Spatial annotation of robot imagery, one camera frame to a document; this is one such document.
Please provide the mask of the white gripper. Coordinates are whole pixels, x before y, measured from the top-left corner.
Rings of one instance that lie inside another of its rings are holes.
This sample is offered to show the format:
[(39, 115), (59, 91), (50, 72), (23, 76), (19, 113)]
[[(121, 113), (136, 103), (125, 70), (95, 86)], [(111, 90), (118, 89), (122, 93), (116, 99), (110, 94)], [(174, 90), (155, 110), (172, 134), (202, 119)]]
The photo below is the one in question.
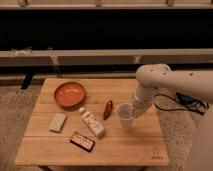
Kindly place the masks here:
[(133, 94), (133, 110), (136, 118), (141, 117), (152, 105), (154, 89), (137, 87)]

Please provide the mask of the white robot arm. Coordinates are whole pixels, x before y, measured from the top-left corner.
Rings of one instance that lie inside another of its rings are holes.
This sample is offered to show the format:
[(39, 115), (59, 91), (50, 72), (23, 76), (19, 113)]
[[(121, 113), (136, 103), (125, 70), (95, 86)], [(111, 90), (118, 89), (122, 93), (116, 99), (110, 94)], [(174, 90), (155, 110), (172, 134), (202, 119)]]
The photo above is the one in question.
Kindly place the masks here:
[(213, 70), (172, 71), (166, 64), (143, 65), (136, 71), (133, 99), (147, 108), (159, 87), (172, 89), (210, 104), (197, 131), (184, 171), (213, 171)]

